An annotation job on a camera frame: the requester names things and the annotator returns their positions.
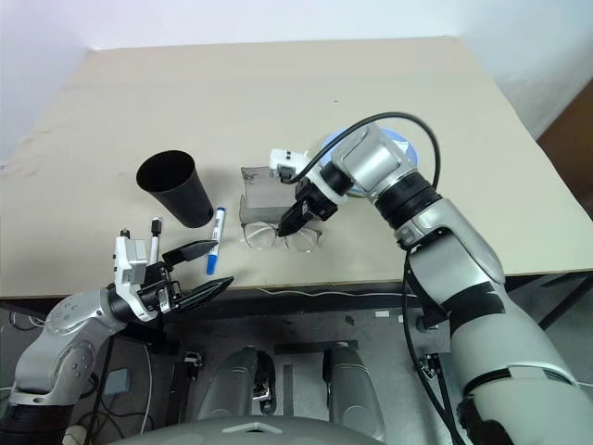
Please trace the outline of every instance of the black paper cup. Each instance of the black paper cup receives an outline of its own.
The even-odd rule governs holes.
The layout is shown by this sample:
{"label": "black paper cup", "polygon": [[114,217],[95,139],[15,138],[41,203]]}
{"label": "black paper cup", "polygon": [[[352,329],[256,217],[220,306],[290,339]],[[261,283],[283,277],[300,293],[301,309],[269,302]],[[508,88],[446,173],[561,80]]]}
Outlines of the black paper cup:
{"label": "black paper cup", "polygon": [[136,183],[185,227],[201,227],[212,219],[214,210],[196,163],[183,151],[163,151],[148,158],[136,173]]}

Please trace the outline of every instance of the blue marker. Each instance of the blue marker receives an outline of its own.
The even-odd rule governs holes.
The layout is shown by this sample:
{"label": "blue marker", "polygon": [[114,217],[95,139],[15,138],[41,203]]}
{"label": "blue marker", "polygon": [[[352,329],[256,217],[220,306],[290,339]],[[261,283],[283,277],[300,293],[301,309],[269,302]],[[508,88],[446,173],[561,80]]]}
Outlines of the blue marker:
{"label": "blue marker", "polygon": [[224,215],[226,209],[224,207],[218,207],[216,209],[216,216],[214,217],[214,230],[212,231],[212,241],[218,241],[219,244],[214,246],[208,254],[208,267],[206,268],[206,274],[212,275],[216,268],[216,260],[219,258],[219,246],[221,245],[222,236],[222,225],[224,224]]}

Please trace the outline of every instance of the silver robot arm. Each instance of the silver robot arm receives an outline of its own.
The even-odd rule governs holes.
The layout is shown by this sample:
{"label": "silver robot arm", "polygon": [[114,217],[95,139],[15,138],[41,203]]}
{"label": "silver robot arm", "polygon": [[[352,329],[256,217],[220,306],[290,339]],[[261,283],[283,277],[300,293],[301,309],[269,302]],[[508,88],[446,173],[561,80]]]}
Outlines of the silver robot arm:
{"label": "silver robot arm", "polygon": [[428,324],[450,320],[464,395],[458,414],[474,443],[576,444],[593,437],[591,401],[544,332],[509,299],[495,252],[396,144],[369,124],[317,170],[297,186],[279,232],[290,235],[336,212],[339,203],[322,192],[327,186],[341,197],[353,184],[364,192],[409,252],[405,274],[433,316]]}
{"label": "silver robot arm", "polygon": [[[153,221],[155,232],[160,232]],[[61,444],[74,404],[83,393],[103,343],[128,322],[147,322],[159,313],[186,312],[221,293],[232,277],[212,280],[189,292],[171,281],[173,266],[210,251],[213,241],[196,241],[148,264],[142,240],[122,230],[116,238],[113,285],[71,295],[48,314],[41,335],[23,352],[5,415],[0,443]]]}

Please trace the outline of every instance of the beige table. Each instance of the beige table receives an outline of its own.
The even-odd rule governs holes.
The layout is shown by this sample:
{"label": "beige table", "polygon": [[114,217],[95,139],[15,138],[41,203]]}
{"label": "beige table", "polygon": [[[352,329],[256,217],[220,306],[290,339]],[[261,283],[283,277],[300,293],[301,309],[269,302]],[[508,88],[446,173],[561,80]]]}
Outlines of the beige table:
{"label": "beige table", "polygon": [[[239,168],[271,148],[315,150],[337,128],[403,110],[433,127],[443,152],[440,192],[499,254],[508,274],[593,268],[591,221],[470,52],[453,38],[220,44],[89,54],[2,175],[1,294],[63,295],[112,280],[114,237],[148,239],[163,215],[162,251],[208,238],[187,229],[135,183],[150,155],[191,153],[215,206],[228,208],[215,276],[235,287],[398,280],[403,254],[367,202],[351,199],[319,248],[259,252],[242,241]],[[432,151],[405,134],[432,175]],[[203,282],[203,259],[182,265]]]}

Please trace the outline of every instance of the white wall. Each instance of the white wall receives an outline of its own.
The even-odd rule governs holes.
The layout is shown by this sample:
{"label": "white wall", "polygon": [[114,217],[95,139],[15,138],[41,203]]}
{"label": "white wall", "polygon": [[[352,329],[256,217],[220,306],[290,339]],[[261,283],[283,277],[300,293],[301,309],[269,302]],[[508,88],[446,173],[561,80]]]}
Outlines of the white wall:
{"label": "white wall", "polygon": [[4,0],[5,159],[86,47],[458,35],[534,137],[593,77],[591,0]]}

